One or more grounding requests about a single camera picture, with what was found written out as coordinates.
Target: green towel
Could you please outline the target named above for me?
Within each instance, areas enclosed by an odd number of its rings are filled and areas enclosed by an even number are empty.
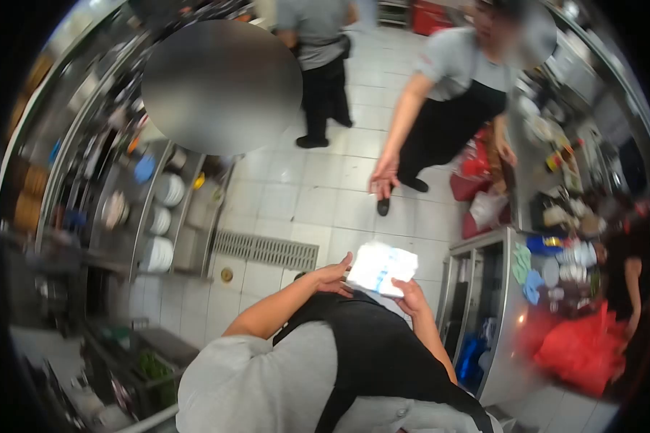
[[[529,270],[532,268],[530,261],[532,254],[529,252],[528,247],[515,242],[513,255],[515,256],[515,264],[513,264],[513,276],[515,277],[515,281],[520,285],[525,284]]]

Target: floor drain grate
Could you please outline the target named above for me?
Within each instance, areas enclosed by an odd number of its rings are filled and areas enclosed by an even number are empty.
[[[317,245],[292,240],[265,238],[226,230],[217,230],[214,242],[214,252],[217,254],[299,271],[315,269],[318,248]]]

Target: person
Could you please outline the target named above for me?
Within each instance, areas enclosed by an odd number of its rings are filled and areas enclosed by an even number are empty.
[[[457,386],[416,282],[394,281],[410,329],[342,282],[351,259],[255,303],[202,349],[180,382],[179,433],[502,432]]]
[[[650,299],[650,221],[641,221],[594,246],[606,277],[608,308],[616,312],[617,321],[627,321],[625,337],[631,340]]]
[[[295,52],[303,77],[306,135],[301,148],[327,147],[328,118],[351,127],[345,91],[345,58],[351,47],[342,27],[358,21],[349,0],[278,0],[277,37]]]
[[[397,100],[390,132],[369,180],[378,195],[378,213],[390,210],[390,192],[404,184],[425,193],[417,178],[434,165],[447,164],[494,120],[495,145],[511,165],[517,158],[504,138],[507,92],[517,71],[506,59],[517,42],[525,13],[522,0],[477,0],[474,27],[431,35]]]

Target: white paper package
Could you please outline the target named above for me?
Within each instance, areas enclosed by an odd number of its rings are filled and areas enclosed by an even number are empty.
[[[409,281],[417,267],[419,260],[416,254],[381,242],[367,242],[356,253],[347,284],[355,289],[402,298],[402,290],[393,286],[391,279]]]

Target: black shoe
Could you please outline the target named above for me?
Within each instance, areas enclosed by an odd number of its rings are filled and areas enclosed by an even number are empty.
[[[386,216],[390,211],[390,199],[384,198],[382,200],[379,200],[376,208],[378,209],[378,214],[380,216]]]
[[[333,118],[333,120],[335,122],[337,122],[339,125],[344,126],[344,127],[353,127],[354,126],[354,122],[352,122],[351,120],[347,120],[346,122],[340,122],[336,118]]]
[[[398,177],[398,179],[400,183],[409,186],[411,189],[417,190],[419,193],[428,192],[428,184],[419,178],[414,178],[411,180],[407,180],[407,179],[402,180]]]
[[[326,148],[330,145],[330,141],[328,139],[325,139],[325,141],[309,141],[306,135],[296,139],[296,145],[303,149]]]

